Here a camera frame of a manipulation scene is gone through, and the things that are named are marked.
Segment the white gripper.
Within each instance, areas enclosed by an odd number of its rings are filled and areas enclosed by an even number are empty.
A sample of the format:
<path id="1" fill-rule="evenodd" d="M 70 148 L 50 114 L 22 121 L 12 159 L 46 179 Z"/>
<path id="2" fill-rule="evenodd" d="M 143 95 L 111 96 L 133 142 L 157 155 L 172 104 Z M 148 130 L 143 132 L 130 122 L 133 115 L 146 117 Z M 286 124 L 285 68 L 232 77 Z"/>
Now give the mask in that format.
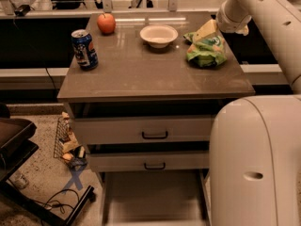
<path id="1" fill-rule="evenodd" d="M 227 0 L 216 14 L 201 26 L 193 35 L 193 42 L 209 38 L 216 34 L 217 26 L 224 33 L 236 33 L 246 36 L 249 33 L 248 23 L 251 16 L 237 0 Z"/>

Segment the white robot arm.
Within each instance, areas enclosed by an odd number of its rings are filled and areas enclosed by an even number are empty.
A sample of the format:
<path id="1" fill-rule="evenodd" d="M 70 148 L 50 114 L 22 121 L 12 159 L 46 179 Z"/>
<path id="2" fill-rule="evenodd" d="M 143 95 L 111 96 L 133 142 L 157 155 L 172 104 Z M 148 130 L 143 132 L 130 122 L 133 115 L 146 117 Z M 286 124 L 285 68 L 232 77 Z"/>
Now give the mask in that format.
<path id="1" fill-rule="evenodd" d="M 287 0 L 227 0 L 216 15 L 226 33 L 248 17 L 293 92 L 238 99 L 215 117 L 206 226 L 300 226 L 300 12 Z"/>

